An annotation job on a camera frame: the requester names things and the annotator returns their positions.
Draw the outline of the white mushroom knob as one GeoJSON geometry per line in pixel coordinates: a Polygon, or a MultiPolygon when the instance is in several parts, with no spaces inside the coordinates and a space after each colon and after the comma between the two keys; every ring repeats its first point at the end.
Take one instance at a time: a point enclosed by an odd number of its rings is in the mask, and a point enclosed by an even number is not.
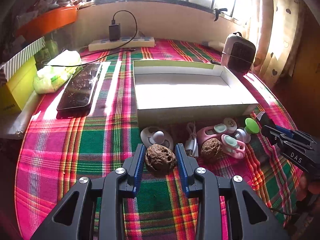
{"type": "Polygon", "coordinates": [[[248,144],[251,140],[251,135],[248,132],[246,132],[244,128],[238,128],[234,136],[236,140],[242,141],[245,144],[248,144]]]}

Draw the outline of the white round dome gadget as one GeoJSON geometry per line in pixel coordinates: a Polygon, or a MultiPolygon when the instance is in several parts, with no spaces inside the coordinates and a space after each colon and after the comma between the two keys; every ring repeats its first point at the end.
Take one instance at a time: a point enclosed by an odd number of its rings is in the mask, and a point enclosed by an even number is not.
{"type": "Polygon", "coordinates": [[[146,148],[153,144],[165,146],[166,148],[173,150],[174,141],[172,136],[162,128],[156,126],[149,126],[144,128],[140,133],[140,138],[146,148]]]}

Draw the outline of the green tissue pack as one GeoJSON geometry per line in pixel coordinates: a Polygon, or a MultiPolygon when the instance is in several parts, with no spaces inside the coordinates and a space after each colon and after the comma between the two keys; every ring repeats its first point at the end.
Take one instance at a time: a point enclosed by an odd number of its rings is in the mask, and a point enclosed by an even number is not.
{"type": "Polygon", "coordinates": [[[54,93],[69,80],[79,64],[82,62],[77,51],[63,51],[37,71],[33,79],[35,93],[54,93]]]}

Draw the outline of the small desktop fan heater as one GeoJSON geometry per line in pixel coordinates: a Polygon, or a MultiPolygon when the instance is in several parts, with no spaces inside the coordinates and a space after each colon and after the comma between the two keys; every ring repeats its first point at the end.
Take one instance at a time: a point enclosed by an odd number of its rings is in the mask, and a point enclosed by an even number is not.
{"type": "Polygon", "coordinates": [[[232,33],[225,41],[221,65],[233,73],[245,75],[254,62],[255,52],[255,45],[243,38],[240,32],[232,33]]]}

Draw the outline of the black charger adapter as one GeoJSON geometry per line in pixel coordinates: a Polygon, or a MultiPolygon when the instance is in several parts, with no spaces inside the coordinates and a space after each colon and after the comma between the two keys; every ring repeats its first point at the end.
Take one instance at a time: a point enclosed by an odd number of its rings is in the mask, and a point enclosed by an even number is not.
{"type": "Polygon", "coordinates": [[[113,19],[109,25],[109,40],[117,41],[120,39],[120,24],[116,23],[116,20],[113,19]]]}

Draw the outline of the black window clip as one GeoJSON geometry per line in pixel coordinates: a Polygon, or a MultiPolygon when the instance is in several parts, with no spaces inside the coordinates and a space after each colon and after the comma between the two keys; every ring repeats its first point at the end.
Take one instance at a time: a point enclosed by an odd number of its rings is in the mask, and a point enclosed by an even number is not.
{"type": "Polygon", "coordinates": [[[215,14],[215,19],[214,19],[214,21],[216,22],[216,21],[219,19],[219,15],[220,15],[221,13],[227,12],[227,11],[228,11],[227,8],[220,8],[220,9],[215,8],[215,9],[214,9],[214,14],[215,14]]]}

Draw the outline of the beige heart curtain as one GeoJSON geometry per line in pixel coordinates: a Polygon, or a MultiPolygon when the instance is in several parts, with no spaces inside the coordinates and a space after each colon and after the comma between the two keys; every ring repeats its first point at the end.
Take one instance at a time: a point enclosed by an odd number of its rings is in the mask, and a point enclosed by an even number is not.
{"type": "Polygon", "coordinates": [[[304,25],[303,0],[251,0],[247,37],[256,46],[251,70],[273,88],[292,75],[304,25]]]}

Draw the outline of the yellow green striped box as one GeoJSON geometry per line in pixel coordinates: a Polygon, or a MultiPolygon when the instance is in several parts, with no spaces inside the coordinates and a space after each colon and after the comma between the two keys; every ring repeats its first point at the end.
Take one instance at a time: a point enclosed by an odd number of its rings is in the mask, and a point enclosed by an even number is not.
{"type": "Polygon", "coordinates": [[[45,47],[44,37],[26,46],[1,65],[1,115],[20,113],[34,91],[37,73],[34,55],[45,47]]]}

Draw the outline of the green white suction cup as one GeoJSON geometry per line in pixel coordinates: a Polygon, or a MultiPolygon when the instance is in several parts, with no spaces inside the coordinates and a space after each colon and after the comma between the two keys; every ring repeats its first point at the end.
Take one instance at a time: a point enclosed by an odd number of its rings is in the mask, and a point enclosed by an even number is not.
{"type": "Polygon", "coordinates": [[[245,119],[245,131],[248,134],[258,134],[260,132],[260,128],[254,119],[246,118],[245,119]]]}

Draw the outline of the brown walnut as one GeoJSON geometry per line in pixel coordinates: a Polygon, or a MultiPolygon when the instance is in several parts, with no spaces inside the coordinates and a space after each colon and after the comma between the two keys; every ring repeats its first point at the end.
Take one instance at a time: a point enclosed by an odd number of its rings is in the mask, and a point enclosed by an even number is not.
{"type": "Polygon", "coordinates": [[[221,152],[221,142],[216,138],[206,140],[201,147],[201,157],[213,162],[221,152]]]}
{"type": "Polygon", "coordinates": [[[145,164],[155,177],[168,175],[177,165],[176,155],[169,148],[153,144],[146,149],[145,164]]]}

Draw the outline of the white cardboard box tray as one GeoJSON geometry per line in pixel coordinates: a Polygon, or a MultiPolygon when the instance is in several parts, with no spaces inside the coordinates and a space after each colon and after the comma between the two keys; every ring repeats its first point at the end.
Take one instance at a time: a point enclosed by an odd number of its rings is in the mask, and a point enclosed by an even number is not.
{"type": "Polygon", "coordinates": [[[140,128],[250,115],[258,102],[225,66],[135,60],[133,80],[140,128]]]}

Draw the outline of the orange plastic tray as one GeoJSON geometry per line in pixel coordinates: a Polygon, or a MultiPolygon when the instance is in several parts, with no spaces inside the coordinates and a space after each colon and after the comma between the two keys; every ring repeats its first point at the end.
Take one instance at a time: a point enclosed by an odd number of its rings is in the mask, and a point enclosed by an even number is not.
{"type": "Polygon", "coordinates": [[[76,21],[78,9],[75,6],[57,8],[37,16],[27,24],[21,26],[15,37],[23,36],[28,42],[76,21]]]}

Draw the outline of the white power strip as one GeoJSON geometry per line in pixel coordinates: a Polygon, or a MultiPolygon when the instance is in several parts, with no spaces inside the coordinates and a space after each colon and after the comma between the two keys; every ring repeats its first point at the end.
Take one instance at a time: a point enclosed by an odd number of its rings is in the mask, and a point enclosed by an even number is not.
{"type": "Polygon", "coordinates": [[[129,42],[130,37],[122,37],[117,41],[109,39],[96,40],[88,45],[89,51],[110,50],[114,48],[139,48],[139,47],[154,47],[155,39],[153,37],[134,38],[129,42]]]}

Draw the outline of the white round smiley cap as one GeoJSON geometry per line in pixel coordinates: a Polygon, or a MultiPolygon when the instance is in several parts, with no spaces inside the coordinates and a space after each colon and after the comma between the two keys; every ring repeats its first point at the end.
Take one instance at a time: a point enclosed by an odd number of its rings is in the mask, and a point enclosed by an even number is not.
{"type": "Polygon", "coordinates": [[[224,118],[223,124],[227,127],[226,133],[228,134],[233,134],[238,128],[235,120],[232,118],[224,118]]]}

